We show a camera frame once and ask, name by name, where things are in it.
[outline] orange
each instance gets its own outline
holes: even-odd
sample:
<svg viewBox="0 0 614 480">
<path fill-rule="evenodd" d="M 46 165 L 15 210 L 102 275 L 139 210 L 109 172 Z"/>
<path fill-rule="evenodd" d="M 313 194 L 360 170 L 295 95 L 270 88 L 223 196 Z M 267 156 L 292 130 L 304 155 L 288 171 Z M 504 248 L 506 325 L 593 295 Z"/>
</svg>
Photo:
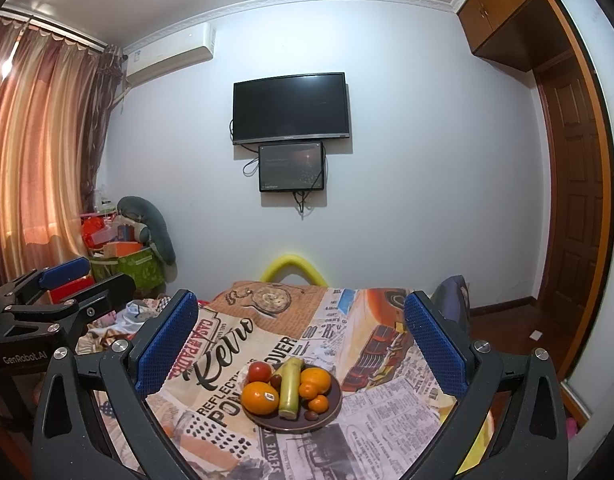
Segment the orange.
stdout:
<svg viewBox="0 0 614 480">
<path fill-rule="evenodd" d="M 325 413 L 329 409 L 329 401 L 324 395 L 319 395 L 315 399 L 311 399 L 307 407 L 316 413 Z"/>
<path fill-rule="evenodd" d="M 331 376 L 329 375 L 329 372 L 323 370 L 322 368 L 306 368 L 300 374 L 300 384 L 302 383 L 315 384 L 318 389 L 318 393 L 324 394 L 331 387 Z"/>
<path fill-rule="evenodd" d="M 307 400 L 315 399 L 318 387 L 314 383 L 302 383 L 298 388 L 298 395 Z"/>
<path fill-rule="evenodd" d="M 269 384 L 256 381 L 242 388 L 240 402 L 254 415 L 269 415 L 278 409 L 280 398 Z"/>
</svg>

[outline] white wall-mounted air conditioner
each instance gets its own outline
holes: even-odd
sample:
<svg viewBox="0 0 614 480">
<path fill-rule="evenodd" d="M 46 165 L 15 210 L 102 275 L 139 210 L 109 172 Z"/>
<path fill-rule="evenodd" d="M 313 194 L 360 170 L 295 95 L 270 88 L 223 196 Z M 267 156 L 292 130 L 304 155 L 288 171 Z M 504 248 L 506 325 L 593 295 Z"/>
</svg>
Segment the white wall-mounted air conditioner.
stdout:
<svg viewBox="0 0 614 480">
<path fill-rule="evenodd" d="M 127 81 L 137 86 L 202 61 L 213 59 L 216 29 L 199 23 L 149 43 L 129 54 Z"/>
</svg>

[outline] screw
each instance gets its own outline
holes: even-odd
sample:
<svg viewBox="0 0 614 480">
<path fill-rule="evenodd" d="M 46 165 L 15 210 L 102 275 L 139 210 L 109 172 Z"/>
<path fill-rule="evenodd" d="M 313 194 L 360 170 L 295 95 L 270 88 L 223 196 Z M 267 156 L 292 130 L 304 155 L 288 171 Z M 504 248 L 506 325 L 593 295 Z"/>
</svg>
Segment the screw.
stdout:
<svg viewBox="0 0 614 480">
<path fill-rule="evenodd" d="M 65 355 L 67 355 L 67 353 L 69 352 L 69 350 L 67 350 L 64 346 L 61 346 L 60 348 L 56 348 L 53 356 L 56 359 L 62 359 L 63 357 L 65 357 Z"/>
<path fill-rule="evenodd" d="M 491 345 L 487 341 L 478 339 L 474 342 L 473 347 L 481 354 L 487 354 L 491 351 Z"/>
<path fill-rule="evenodd" d="M 536 357 L 541 361 L 546 361 L 549 359 L 549 352 L 547 352 L 544 348 L 536 348 L 533 353 L 535 353 Z"/>
<path fill-rule="evenodd" d="M 127 347 L 129 346 L 129 341 L 127 341 L 126 339 L 119 339 L 117 341 L 114 341 L 114 344 L 111 345 L 111 350 L 113 350 L 114 352 L 124 352 Z"/>
</svg>

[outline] plate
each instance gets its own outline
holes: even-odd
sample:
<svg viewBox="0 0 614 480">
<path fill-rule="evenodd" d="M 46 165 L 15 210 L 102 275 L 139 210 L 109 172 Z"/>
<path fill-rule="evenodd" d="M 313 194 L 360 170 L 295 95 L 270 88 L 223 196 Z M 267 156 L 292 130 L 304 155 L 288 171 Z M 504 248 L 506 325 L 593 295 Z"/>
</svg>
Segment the plate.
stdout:
<svg viewBox="0 0 614 480">
<path fill-rule="evenodd" d="M 274 369 L 277 370 L 280 365 L 274 365 Z M 304 365 L 303 370 L 306 368 L 317 368 L 313 365 Z M 338 380 L 331 374 L 331 388 L 327 394 L 327 400 L 329 401 L 329 409 L 325 413 L 319 415 L 318 420 L 307 420 L 305 413 L 308 412 L 307 401 L 300 400 L 300 407 L 298 408 L 298 418 L 296 420 L 287 420 L 280 418 L 278 413 L 271 413 L 269 415 L 254 415 L 248 412 L 245 408 L 242 411 L 245 415 L 253 420 L 258 426 L 267 428 L 268 430 L 277 431 L 278 433 L 307 433 L 308 431 L 318 430 L 326 426 L 332 420 L 334 420 L 340 408 L 343 405 L 343 394 L 340 390 L 340 384 Z"/>
</svg>

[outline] brown nut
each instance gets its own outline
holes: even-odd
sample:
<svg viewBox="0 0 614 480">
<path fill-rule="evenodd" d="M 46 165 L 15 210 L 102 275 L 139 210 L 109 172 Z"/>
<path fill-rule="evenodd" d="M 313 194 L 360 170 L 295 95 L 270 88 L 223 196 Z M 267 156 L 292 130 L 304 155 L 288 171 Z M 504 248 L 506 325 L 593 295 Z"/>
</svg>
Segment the brown nut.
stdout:
<svg viewBox="0 0 614 480">
<path fill-rule="evenodd" d="M 305 412 L 305 418 L 307 420 L 310 420 L 311 422 L 314 422 L 315 420 L 318 420 L 320 416 L 316 412 L 312 412 L 311 410 L 309 410 Z"/>
<path fill-rule="evenodd" d="M 280 385 L 282 384 L 282 375 L 280 374 L 272 375 L 271 379 L 269 379 L 269 384 L 274 390 L 276 390 L 277 392 L 280 392 Z"/>
</svg>

